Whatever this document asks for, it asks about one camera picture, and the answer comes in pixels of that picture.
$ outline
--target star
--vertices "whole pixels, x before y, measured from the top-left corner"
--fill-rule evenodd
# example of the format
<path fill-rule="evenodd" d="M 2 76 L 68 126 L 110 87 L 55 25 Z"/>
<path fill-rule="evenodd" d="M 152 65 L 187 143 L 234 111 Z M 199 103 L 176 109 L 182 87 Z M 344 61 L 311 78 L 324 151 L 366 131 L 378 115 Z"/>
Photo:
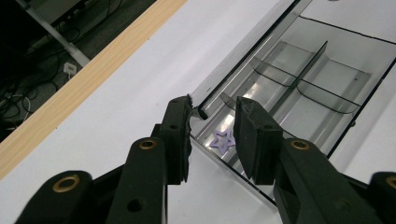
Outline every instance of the star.
<path fill-rule="evenodd" d="M 222 155 L 227 152 L 228 147 L 235 146 L 235 139 L 230 129 L 222 133 L 215 130 L 213 131 L 213 135 L 215 139 L 213 139 L 209 146 L 218 148 Z"/>

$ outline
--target brass screw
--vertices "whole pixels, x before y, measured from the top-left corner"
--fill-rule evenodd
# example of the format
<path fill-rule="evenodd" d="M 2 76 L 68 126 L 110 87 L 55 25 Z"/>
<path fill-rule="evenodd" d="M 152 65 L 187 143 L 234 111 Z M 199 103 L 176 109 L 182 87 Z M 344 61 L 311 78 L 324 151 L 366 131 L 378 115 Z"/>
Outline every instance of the brass screw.
<path fill-rule="evenodd" d="M 72 180 L 73 184 L 69 185 L 69 186 L 62 186 L 62 183 L 64 181 L 67 180 Z M 64 178 L 56 181 L 56 183 L 53 185 L 52 189 L 53 191 L 57 192 L 57 193 L 64 193 L 67 192 L 71 189 L 74 189 L 79 183 L 79 177 L 78 175 L 69 175 L 69 176 L 65 176 Z"/>
<path fill-rule="evenodd" d="M 157 146 L 157 142 L 152 139 L 148 139 L 139 143 L 139 147 L 142 149 L 152 149 L 156 146 Z"/>
<path fill-rule="evenodd" d="M 393 187 L 394 189 L 396 189 L 396 176 L 390 176 L 387 178 L 387 183 Z"/>
<path fill-rule="evenodd" d="M 309 145 L 305 141 L 302 141 L 302 140 L 294 140 L 290 144 L 292 147 L 295 147 L 300 150 L 309 149 Z"/>

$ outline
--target star-shaped object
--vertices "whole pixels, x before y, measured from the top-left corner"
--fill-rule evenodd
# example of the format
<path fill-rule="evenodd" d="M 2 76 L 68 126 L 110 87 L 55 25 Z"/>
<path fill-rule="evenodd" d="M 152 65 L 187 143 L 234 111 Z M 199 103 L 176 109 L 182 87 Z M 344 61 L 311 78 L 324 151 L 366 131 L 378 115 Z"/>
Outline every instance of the star-shaped object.
<path fill-rule="evenodd" d="M 221 154 L 224 155 L 228 147 L 235 146 L 235 139 L 233 138 L 230 129 L 222 133 L 215 130 L 213 131 L 213 135 L 215 136 L 215 139 L 213 139 L 209 146 L 218 148 Z"/>

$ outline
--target wooden edge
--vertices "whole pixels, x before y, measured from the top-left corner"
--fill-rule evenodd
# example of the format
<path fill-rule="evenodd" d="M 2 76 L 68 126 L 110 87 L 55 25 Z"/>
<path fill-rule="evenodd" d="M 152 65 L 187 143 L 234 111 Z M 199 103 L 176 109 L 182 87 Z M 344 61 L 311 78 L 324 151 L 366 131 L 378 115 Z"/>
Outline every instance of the wooden edge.
<path fill-rule="evenodd" d="M 158 0 L 0 144 L 3 179 L 187 0 Z"/>

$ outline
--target drawer organizer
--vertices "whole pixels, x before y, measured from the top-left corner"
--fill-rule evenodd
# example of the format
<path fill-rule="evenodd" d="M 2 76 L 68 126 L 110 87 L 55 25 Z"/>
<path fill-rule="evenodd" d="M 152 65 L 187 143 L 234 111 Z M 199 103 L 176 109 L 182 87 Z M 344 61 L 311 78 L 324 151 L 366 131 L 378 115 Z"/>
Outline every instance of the drawer organizer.
<path fill-rule="evenodd" d="M 286 138 L 307 139 L 328 155 L 396 56 L 391 43 L 303 18 L 273 46 L 262 43 L 203 103 L 208 119 L 192 124 L 195 141 L 241 176 L 235 146 L 211 146 L 215 132 L 233 130 L 237 96 L 259 102 Z"/>

